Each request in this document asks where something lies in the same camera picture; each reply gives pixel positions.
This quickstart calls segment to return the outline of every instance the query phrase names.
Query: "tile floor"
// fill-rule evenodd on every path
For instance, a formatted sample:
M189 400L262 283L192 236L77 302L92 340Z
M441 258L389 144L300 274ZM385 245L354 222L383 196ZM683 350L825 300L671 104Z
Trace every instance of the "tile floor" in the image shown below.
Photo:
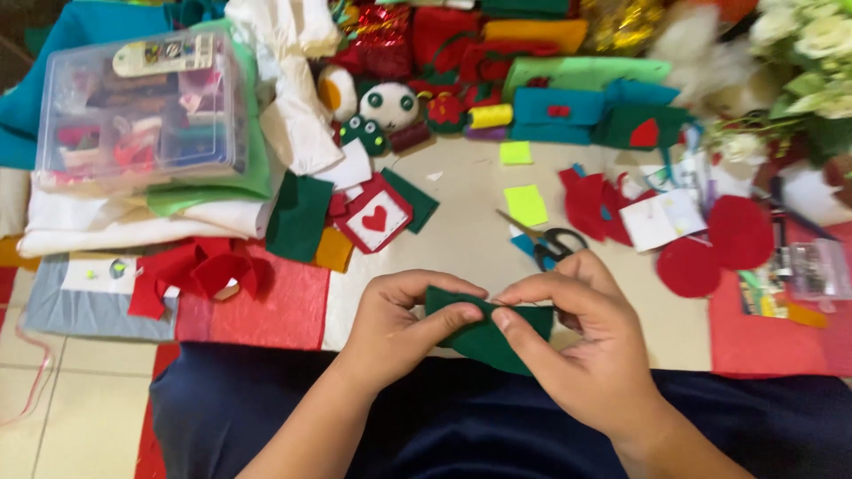
M0 422L16 416L42 362L15 336L20 309L0 332ZM0 479L132 479L156 346L33 335L55 352L32 414L0 428Z

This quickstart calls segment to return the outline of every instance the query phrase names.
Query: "thread spool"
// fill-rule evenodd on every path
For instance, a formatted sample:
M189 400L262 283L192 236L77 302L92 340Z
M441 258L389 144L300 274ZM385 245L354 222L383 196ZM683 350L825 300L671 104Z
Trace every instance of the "thread spool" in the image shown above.
M506 126L512 123L512 106L509 103L493 105L490 107L473 107L468 112L470 116L470 128L492 128L495 126Z
M469 140L503 141L508 136L505 126L493 126L491 128L464 127L464 137Z
M415 147L420 143L429 141L432 137L432 132L426 122L410 124L402 130L396 131L388 135L390 149L394 153L402 153L408 148Z

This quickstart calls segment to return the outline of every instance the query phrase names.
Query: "packaged item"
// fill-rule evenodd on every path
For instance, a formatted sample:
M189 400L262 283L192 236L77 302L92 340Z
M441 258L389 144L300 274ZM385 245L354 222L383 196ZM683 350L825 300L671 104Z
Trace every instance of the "packaged item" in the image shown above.
M837 241L820 238L813 243L793 243L790 259L794 299L819 301L824 312L831 312L825 311L831 301L852 299L849 265Z
M172 178L242 174L240 88L224 30L54 52L35 182L49 191L133 194Z

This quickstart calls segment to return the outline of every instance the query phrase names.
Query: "table surface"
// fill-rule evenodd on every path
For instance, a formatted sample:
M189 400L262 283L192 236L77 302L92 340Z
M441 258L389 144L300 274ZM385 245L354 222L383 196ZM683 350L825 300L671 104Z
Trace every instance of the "table surface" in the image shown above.
M626 171L643 184L641 164L659 164L659 154L619 152L602 147L532 143L534 164L500 163L499 143L440 138L413 153L376 160L440 201L420 232L403 232L384 250L363 255L355 250L346 274L333 273L329 285L323 349L339 350L346 342L354 311L366 283L380 274L411 268L445 271L496 294L507 285L536 274L534 261L510 242L509 228L495 209L506 210L505 188L538 185L547 205L548 227L570 227L565 217L565 189L557 172L575 162L589 174L605 170L613 179ZM432 182L426 175L443 172ZM675 296L654 271L653 254L639 254L614 241L590 240L591 249L612 270L642 319L651 366L710 371L707 301ZM564 346L576 335L555 326L551 343Z

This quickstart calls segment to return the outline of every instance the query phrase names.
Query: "red felt circle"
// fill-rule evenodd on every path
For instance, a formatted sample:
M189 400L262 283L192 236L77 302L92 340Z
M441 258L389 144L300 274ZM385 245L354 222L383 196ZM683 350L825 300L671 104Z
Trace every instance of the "red felt circle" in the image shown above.
M657 275L680 297L705 297L722 279L713 248L690 238L675 239L657 258Z
M713 205L707 234L724 268L754 269L765 264L774 250L769 213L739 196L722 196Z

